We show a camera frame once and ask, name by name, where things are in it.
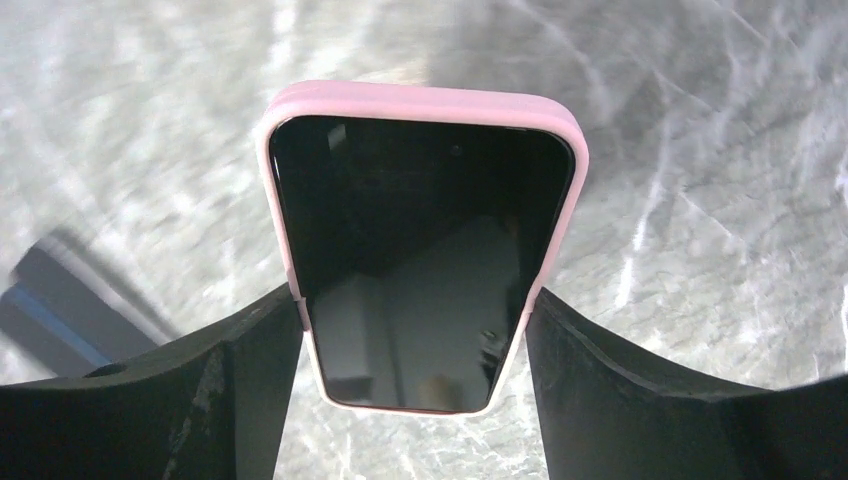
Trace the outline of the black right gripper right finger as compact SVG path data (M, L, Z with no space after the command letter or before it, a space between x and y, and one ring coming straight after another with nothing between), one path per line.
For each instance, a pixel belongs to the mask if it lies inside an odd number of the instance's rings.
M726 381L641 348L548 290L526 341L553 479L847 475L845 376L775 391Z

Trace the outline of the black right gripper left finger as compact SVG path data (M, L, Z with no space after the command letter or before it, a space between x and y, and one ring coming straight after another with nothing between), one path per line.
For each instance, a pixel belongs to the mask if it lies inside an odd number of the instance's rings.
M287 286L78 378L1 390L5 479L270 479L303 328Z

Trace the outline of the black phone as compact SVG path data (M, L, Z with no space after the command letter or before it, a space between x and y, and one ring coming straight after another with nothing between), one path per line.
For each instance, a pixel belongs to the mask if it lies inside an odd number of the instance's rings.
M128 280L68 229L43 236L12 271L1 331L59 377L144 354L178 333Z

